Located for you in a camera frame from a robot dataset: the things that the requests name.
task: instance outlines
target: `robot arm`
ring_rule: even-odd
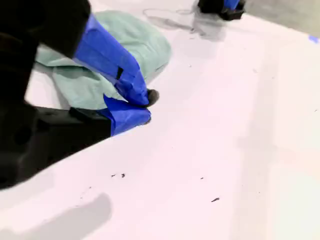
[[[87,0],[2,2],[0,189],[113,135],[114,122],[101,111],[51,109],[25,102],[39,43],[101,73],[129,103],[146,106],[158,97],[147,90],[134,57],[91,15]]]

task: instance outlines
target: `green cloth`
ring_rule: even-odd
[[[94,15],[135,57],[146,84],[168,63],[171,56],[170,44],[153,26],[120,11],[102,11]],[[106,105],[103,94],[123,99],[101,74],[92,72],[45,46],[38,48],[36,61],[53,67],[53,80],[71,107],[104,109]]]

